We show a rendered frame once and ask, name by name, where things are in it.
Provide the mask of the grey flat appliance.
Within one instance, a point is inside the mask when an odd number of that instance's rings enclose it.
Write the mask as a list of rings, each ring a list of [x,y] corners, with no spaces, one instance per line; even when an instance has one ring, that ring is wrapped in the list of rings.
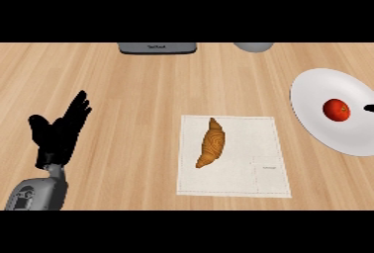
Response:
[[[196,42],[122,42],[120,51],[128,54],[185,54],[197,50]]]

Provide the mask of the brown croissant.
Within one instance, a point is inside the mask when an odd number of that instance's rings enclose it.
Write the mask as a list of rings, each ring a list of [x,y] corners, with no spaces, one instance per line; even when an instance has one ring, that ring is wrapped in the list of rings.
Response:
[[[201,154],[197,158],[196,167],[201,168],[212,164],[221,157],[225,146],[225,131],[216,119],[209,120],[209,129],[201,143]]]

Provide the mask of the red tomato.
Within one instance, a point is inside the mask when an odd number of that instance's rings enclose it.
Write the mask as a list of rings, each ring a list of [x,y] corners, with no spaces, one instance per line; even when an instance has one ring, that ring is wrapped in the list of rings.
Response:
[[[345,122],[351,117],[348,104],[339,99],[330,99],[323,105],[324,115],[335,122]]]

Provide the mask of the grey round object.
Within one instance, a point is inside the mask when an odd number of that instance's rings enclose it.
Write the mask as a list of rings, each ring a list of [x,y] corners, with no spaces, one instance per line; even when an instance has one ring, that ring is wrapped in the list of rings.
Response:
[[[247,52],[265,52],[274,46],[271,42],[237,42],[235,45]]]

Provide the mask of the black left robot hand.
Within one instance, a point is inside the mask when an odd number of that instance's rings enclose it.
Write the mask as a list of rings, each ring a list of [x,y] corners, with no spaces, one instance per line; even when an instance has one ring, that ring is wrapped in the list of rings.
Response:
[[[64,116],[54,123],[42,115],[30,116],[33,141],[39,145],[36,161],[39,169],[45,169],[51,164],[67,165],[91,111],[86,92],[80,91],[68,105]]]

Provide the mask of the white plate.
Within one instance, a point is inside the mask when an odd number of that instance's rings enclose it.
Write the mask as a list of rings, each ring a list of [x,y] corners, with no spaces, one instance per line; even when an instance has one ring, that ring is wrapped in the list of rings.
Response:
[[[333,121],[323,105],[340,100],[349,108],[346,121]],[[349,74],[327,68],[305,71],[296,78],[290,101],[298,119],[314,138],[336,151],[354,156],[374,156],[374,90]]]

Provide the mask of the white cloth placemat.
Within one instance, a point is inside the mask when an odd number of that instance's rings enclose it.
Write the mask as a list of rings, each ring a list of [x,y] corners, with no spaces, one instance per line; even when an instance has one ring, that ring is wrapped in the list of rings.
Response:
[[[210,119],[222,126],[225,145],[221,157],[197,168]],[[292,197],[274,117],[182,116],[178,194]]]

